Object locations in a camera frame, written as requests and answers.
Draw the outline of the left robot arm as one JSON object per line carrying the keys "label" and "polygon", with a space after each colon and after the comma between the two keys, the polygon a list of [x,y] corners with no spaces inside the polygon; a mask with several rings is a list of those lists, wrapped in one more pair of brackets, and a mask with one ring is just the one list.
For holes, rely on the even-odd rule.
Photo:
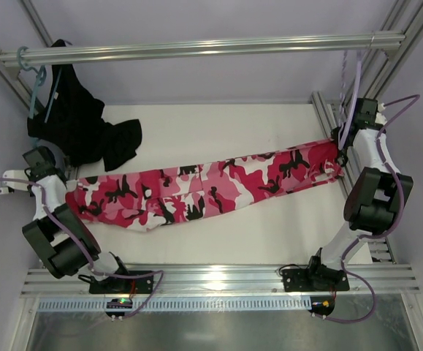
{"label": "left robot arm", "polygon": [[80,274],[88,282],[128,276],[121,259],[102,252],[85,224],[66,202],[67,180],[49,148],[23,154],[27,168],[4,172],[1,194],[28,192],[36,203],[33,219],[22,228],[24,238],[57,279]]}

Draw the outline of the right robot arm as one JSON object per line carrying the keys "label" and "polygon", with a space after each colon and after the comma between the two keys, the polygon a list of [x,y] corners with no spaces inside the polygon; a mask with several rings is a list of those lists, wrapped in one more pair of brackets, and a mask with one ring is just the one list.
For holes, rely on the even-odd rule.
{"label": "right robot arm", "polygon": [[376,100],[359,98],[353,116],[338,128],[339,146],[357,155],[362,171],[344,205],[343,226],[305,270],[312,291],[345,285],[351,258],[367,241],[388,236],[399,224],[414,181],[401,173],[389,153],[388,125]]}

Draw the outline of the pink camouflage trousers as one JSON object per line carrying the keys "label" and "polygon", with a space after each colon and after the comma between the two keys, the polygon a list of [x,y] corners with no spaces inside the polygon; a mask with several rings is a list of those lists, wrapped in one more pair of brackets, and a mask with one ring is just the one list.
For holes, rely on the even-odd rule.
{"label": "pink camouflage trousers", "polygon": [[76,180],[66,202],[80,219],[137,232],[227,214],[343,176],[330,140],[198,165]]}

